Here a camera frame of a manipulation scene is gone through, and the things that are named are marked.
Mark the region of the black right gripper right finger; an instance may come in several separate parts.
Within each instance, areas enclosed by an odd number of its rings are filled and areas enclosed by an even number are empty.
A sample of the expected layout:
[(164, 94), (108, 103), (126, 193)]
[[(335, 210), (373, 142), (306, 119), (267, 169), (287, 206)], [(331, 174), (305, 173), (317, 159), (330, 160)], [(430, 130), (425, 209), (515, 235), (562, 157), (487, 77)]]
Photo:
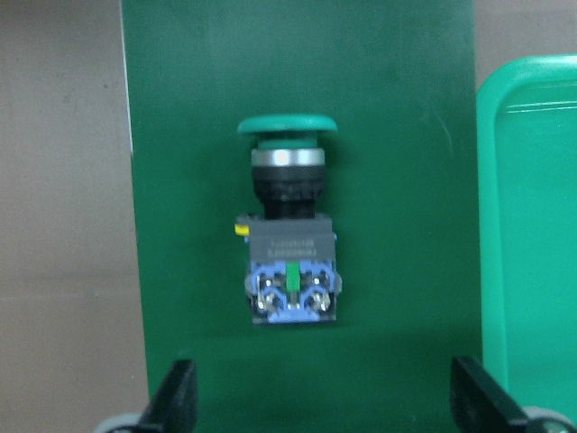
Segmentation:
[(451, 362), (450, 410), (460, 432), (526, 432), (527, 414), (470, 356)]

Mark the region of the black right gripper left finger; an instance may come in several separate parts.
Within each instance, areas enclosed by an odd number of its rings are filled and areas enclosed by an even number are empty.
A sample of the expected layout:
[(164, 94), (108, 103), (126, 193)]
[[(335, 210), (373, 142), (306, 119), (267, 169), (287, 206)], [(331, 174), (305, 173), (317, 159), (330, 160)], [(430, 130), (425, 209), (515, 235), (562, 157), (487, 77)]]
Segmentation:
[(134, 426), (135, 432), (193, 432), (197, 425), (197, 366), (175, 361)]

